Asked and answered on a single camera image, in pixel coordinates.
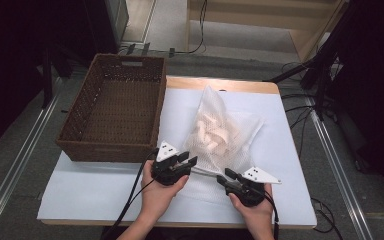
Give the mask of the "metal floor rail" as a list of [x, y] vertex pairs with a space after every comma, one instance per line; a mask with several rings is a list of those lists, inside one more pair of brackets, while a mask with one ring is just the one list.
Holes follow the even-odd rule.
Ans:
[[0, 216], [4, 211], [12, 192], [21, 177], [30, 156], [36, 146], [50, 116], [55, 109], [56, 103], [59, 100], [62, 85], [54, 87], [55, 95], [51, 98], [50, 103], [43, 108], [36, 118], [33, 127], [29, 131], [22, 147], [18, 151], [9, 171], [7, 172], [3, 182], [0, 185]]
[[313, 111], [311, 117], [358, 239], [374, 240], [364, 212], [341, 164], [328, 130], [320, 119], [320, 114]]

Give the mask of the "person's right hand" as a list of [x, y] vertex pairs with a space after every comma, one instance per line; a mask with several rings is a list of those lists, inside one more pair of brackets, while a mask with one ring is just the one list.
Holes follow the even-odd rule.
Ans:
[[253, 207], [246, 207], [235, 194], [230, 193], [229, 198], [234, 208], [242, 215], [246, 224], [272, 224], [273, 206], [268, 200], [263, 200]]

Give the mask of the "black stand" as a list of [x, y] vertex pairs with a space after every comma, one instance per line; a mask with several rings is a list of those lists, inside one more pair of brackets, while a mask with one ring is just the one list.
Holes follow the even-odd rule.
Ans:
[[339, 19], [330, 36], [316, 52], [314, 57], [299, 66], [280, 74], [279, 76], [269, 79], [269, 82], [280, 83], [295, 74], [306, 71], [300, 82], [300, 86], [302, 89], [308, 90], [314, 84], [317, 84], [316, 100], [313, 109], [320, 119], [323, 119], [322, 108], [326, 84], [328, 83], [328, 79], [330, 77], [331, 66], [337, 57], [340, 40], [345, 37], [347, 31], [349, 30], [349, 22], [352, 20], [352, 17], [357, 9], [358, 0], [349, 0], [349, 5], [345, 10], [344, 15]]
[[46, 47], [43, 51], [43, 104], [42, 108], [45, 109], [52, 100], [53, 97], [53, 85], [52, 85], [52, 65], [49, 48]]

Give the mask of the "beige garment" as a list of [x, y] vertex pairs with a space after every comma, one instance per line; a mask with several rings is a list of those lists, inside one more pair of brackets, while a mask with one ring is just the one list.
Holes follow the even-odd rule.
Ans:
[[198, 114], [193, 140], [204, 152], [223, 156], [237, 139], [239, 129], [233, 120], [220, 119], [214, 114]]

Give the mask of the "person's left hand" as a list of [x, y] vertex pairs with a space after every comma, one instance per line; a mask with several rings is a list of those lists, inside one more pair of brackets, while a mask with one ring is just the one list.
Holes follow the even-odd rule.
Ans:
[[186, 185], [189, 176], [182, 176], [175, 184], [165, 186], [155, 182], [151, 176], [153, 161], [147, 160], [142, 174], [142, 206], [140, 215], [158, 220], [168, 209], [172, 199]]

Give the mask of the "dark cabinet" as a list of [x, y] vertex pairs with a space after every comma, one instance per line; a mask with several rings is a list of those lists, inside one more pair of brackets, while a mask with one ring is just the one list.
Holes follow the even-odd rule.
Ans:
[[126, 0], [83, 0], [96, 52], [117, 53], [129, 21]]

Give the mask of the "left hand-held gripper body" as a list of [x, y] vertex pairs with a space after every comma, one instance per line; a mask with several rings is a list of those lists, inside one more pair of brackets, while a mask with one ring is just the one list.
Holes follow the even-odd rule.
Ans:
[[179, 154], [181, 153], [173, 145], [162, 141], [156, 160], [151, 167], [151, 177], [162, 185], [170, 186], [181, 177], [189, 175], [191, 166], [187, 166], [185, 161], [178, 162]]

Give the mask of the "brown wicker basket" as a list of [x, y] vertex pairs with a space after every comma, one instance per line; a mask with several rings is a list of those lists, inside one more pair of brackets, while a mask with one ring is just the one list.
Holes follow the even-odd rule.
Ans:
[[142, 162], [157, 146], [166, 82], [163, 58], [97, 54], [56, 144], [73, 161]]

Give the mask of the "white mesh laundry bag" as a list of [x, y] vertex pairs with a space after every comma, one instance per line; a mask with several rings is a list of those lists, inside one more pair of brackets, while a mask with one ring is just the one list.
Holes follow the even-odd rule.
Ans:
[[224, 176], [226, 168], [243, 173], [254, 165], [250, 146], [263, 124], [256, 114], [228, 111], [219, 93], [207, 86], [184, 143], [197, 156], [184, 196], [224, 204], [224, 187], [216, 177]]

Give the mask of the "wooden platform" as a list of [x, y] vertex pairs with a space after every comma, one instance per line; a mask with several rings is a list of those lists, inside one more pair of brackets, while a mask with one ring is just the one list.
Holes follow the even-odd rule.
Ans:
[[309, 60], [338, 23], [348, 0], [186, 0], [185, 47], [198, 43], [199, 18], [205, 16], [213, 50], [253, 49], [294, 53]]

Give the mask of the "black curtain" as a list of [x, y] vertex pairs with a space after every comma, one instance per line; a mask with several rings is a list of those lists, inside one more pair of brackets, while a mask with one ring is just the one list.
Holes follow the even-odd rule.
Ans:
[[26, 105], [49, 85], [38, 67], [48, 56], [62, 72], [78, 48], [84, 0], [0, 0], [0, 138]]
[[384, 0], [351, 0], [337, 40], [343, 67], [328, 89], [365, 142], [356, 153], [384, 176]]

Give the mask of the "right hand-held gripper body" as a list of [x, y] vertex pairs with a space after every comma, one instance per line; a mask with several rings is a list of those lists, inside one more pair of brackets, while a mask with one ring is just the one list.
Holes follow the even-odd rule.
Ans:
[[281, 184], [281, 180], [259, 167], [251, 167], [244, 173], [237, 173], [233, 182], [227, 183], [226, 194], [235, 194], [243, 205], [253, 207], [266, 198], [265, 184]]

